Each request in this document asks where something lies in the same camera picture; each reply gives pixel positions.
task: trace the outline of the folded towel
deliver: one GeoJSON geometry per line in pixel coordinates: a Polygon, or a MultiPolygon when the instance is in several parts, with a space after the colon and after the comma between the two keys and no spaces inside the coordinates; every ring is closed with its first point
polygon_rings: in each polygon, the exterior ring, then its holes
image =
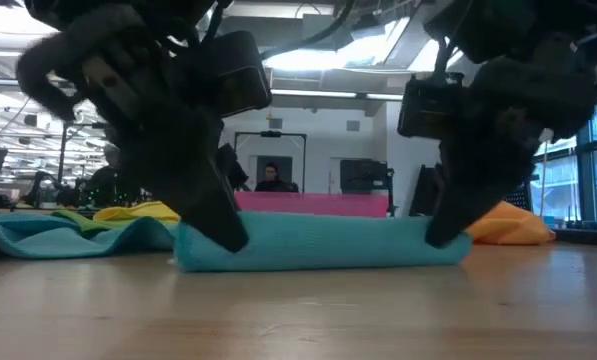
{"type": "Polygon", "coordinates": [[[556,235],[538,215],[501,202],[466,230],[474,241],[494,245],[540,245],[556,235]]]}
{"type": "Polygon", "coordinates": [[[427,218],[358,218],[243,212],[249,244],[232,254],[196,229],[179,225],[176,260],[183,271],[279,271],[454,265],[471,249],[459,236],[436,249],[424,240],[427,218]]]}

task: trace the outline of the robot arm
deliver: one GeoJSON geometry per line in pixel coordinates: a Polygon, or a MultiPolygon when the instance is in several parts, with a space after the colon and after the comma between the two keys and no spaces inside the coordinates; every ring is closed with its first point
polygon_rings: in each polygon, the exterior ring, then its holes
{"type": "MultiPolygon", "coordinates": [[[[24,92],[65,121],[90,99],[115,129],[122,166],[183,221],[235,252],[248,236],[216,161],[221,118],[268,106],[262,60],[331,35],[354,0],[327,30],[263,54],[247,32],[215,37],[229,2],[217,2],[200,40],[194,25],[213,0],[26,0],[33,17],[61,33],[23,54],[17,75],[24,92]],[[52,85],[52,73],[76,94],[52,85]]],[[[597,36],[597,1],[455,0],[426,30],[443,46],[431,78],[407,85],[398,131],[443,144],[448,182],[427,234],[442,247],[531,173],[545,129],[556,140],[590,118],[593,63],[578,49],[597,36]],[[455,48],[489,61],[469,87],[446,73],[455,48]]]]}

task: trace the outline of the teal cloth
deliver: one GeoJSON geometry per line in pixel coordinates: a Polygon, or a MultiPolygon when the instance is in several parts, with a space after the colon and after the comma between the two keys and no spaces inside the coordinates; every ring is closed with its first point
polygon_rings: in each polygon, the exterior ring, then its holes
{"type": "Polygon", "coordinates": [[[92,234],[74,221],[28,213],[0,214],[0,253],[68,259],[174,249],[184,271],[279,271],[457,264],[471,239],[438,250],[424,242],[428,220],[242,213],[250,243],[231,254],[197,230],[152,218],[92,234]]]}
{"type": "Polygon", "coordinates": [[[455,265],[472,246],[467,235],[436,249],[424,240],[428,218],[357,218],[244,212],[249,244],[232,254],[180,225],[176,259],[183,271],[281,271],[455,265]]]}
{"type": "Polygon", "coordinates": [[[141,218],[118,229],[83,237],[70,219],[29,213],[0,214],[0,252],[26,259],[70,259],[173,248],[173,228],[141,218]]]}

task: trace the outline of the man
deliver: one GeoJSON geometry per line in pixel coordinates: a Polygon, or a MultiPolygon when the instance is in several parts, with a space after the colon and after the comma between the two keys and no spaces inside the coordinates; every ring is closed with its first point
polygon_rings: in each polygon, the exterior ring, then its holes
{"type": "Polygon", "coordinates": [[[104,154],[109,165],[96,170],[87,182],[86,191],[97,207],[129,206],[138,199],[140,186],[118,171],[120,150],[116,146],[107,144],[104,154]]]}
{"type": "Polygon", "coordinates": [[[265,166],[265,180],[256,185],[255,191],[261,192],[289,192],[287,183],[278,177],[278,166],[274,163],[268,163],[265,166]]]}

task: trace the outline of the wooden table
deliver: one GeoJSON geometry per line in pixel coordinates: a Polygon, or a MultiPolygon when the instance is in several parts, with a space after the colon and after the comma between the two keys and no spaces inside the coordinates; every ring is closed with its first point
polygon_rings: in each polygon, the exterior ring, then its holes
{"type": "Polygon", "coordinates": [[[597,248],[262,274],[168,258],[0,261],[0,359],[597,360],[597,248]]]}

